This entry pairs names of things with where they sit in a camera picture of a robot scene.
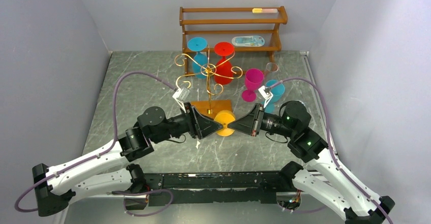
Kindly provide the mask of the gold wire glass rack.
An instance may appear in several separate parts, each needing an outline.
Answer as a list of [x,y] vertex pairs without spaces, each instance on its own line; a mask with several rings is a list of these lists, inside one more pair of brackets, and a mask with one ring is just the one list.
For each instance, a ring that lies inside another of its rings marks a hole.
[[[216,74],[216,64],[212,64],[210,62],[210,51],[211,48],[207,47],[207,64],[201,67],[201,73],[206,76],[205,78],[205,89],[208,96],[207,100],[197,100],[192,101],[191,104],[195,106],[198,111],[208,117],[214,118],[218,112],[222,110],[230,110],[232,111],[232,105],[229,100],[213,100],[213,97],[217,97],[218,95],[224,92],[224,86],[216,83],[214,81],[213,76]],[[232,55],[229,56],[227,61],[230,61],[235,56],[235,50]],[[194,61],[193,58],[187,53],[181,53],[177,55],[174,59],[174,62],[179,67],[188,67],[188,61]],[[243,76],[244,71],[241,67],[232,66],[231,71],[233,72],[233,80],[239,79]],[[195,77],[197,73],[186,73],[177,77],[175,81],[176,87],[180,87],[179,82],[182,82],[189,89],[192,86],[191,77]]]

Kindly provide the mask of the yellow wine glass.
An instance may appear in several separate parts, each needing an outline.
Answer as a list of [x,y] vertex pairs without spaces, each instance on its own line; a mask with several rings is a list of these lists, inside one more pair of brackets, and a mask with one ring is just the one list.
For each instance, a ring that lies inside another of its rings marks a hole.
[[223,128],[221,130],[218,130],[216,134],[222,137],[228,137],[232,135],[235,130],[228,128],[228,124],[235,120],[235,115],[230,110],[222,110],[218,112],[214,118],[214,121],[220,123]]

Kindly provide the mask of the blue wine glass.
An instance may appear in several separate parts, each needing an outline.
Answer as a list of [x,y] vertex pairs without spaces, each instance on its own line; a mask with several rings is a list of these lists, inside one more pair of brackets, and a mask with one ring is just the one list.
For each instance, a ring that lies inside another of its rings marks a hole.
[[[270,87],[270,86],[272,86],[272,85],[274,85],[274,84],[276,84],[278,82],[278,80],[268,80],[266,83],[265,83],[265,87]],[[263,92],[261,92],[261,91],[263,91],[263,87],[264,86],[261,86],[259,89],[258,89],[258,91],[259,91],[259,93],[262,95],[262,97],[263,97],[263,102],[262,102],[262,104],[264,105],[265,104],[265,101],[266,101],[266,95],[264,95],[263,94]],[[271,91],[270,91],[272,94],[273,94],[273,96],[272,96],[272,98],[271,98],[271,100],[268,102],[268,104],[266,105],[266,107],[265,107],[265,112],[266,113],[273,113],[273,111],[274,111],[274,109],[275,109],[275,106],[274,106],[274,104],[283,96],[283,94],[284,94],[284,92],[285,92],[285,87],[284,87],[284,85],[283,84],[279,84],[279,85],[277,85],[275,88],[273,88]]]
[[201,67],[205,66],[208,60],[206,54],[201,52],[207,48],[207,41],[202,37],[194,37],[188,41],[187,47],[191,51],[196,52],[193,57],[195,62],[192,62],[193,73],[197,73],[195,76],[199,79],[206,78],[206,76],[201,73]]

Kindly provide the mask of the magenta wine glass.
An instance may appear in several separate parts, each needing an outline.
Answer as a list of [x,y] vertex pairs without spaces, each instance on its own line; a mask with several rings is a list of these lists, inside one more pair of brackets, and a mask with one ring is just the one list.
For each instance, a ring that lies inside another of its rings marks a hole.
[[264,80],[264,74],[260,69],[249,69],[245,73],[244,84],[246,90],[242,92],[241,97],[245,102],[253,102],[257,95],[256,90],[261,86]]

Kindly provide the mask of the clear wine glass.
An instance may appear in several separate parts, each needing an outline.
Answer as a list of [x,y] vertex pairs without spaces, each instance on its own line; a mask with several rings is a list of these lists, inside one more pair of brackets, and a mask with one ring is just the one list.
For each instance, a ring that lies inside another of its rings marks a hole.
[[268,62],[265,66],[265,70],[263,71],[264,80],[268,81],[274,79],[277,72],[279,71],[279,66],[273,62]]

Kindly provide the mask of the blue wine glass back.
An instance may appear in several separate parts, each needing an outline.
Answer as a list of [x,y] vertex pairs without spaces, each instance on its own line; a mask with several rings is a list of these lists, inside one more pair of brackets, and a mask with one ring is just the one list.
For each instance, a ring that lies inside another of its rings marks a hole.
[[191,51],[196,52],[193,57],[195,62],[192,62],[193,73],[197,73],[195,76],[199,79],[206,78],[206,76],[201,73],[201,67],[205,66],[208,60],[206,54],[201,52],[207,48],[207,41],[202,37],[194,37],[188,41],[187,47]]

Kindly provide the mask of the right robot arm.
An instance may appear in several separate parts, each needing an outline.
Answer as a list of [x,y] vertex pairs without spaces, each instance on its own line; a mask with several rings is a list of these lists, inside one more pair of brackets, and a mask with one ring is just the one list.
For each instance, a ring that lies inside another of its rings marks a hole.
[[282,189],[303,191],[334,211],[345,223],[383,223],[395,206],[389,196],[380,196],[355,177],[335,156],[330,145],[309,127],[311,115],[300,101],[282,105],[279,115],[266,113],[256,104],[247,115],[228,128],[249,136],[260,131],[288,139],[290,151],[326,178],[322,181],[302,165],[289,162],[279,171]]

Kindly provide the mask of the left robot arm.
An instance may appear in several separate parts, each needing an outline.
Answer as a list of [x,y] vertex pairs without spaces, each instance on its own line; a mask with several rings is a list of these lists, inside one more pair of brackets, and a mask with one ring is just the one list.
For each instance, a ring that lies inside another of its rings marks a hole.
[[143,170],[133,162],[152,153],[153,143],[176,143],[186,133],[203,139],[222,128],[221,123],[200,114],[190,103],[171,118],[161,107],[150,107],[118,139],[64,164],[34,166],[35,182],[50,177],[35,188],[38,215],[54,215],[72,203],[104,192],[137,194],[149,190]]

